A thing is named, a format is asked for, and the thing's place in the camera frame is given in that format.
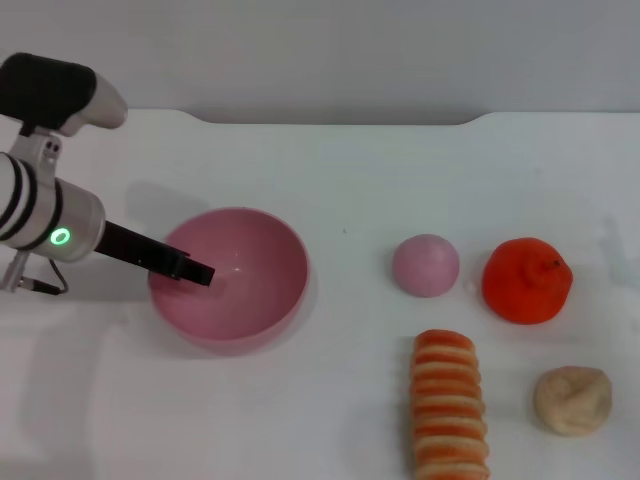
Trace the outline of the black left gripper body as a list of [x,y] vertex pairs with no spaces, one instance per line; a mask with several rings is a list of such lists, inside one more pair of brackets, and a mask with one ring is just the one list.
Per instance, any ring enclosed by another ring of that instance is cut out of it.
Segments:
[[185,279],[184,252],[110,221],[105,223],[97,252],[168,278]]

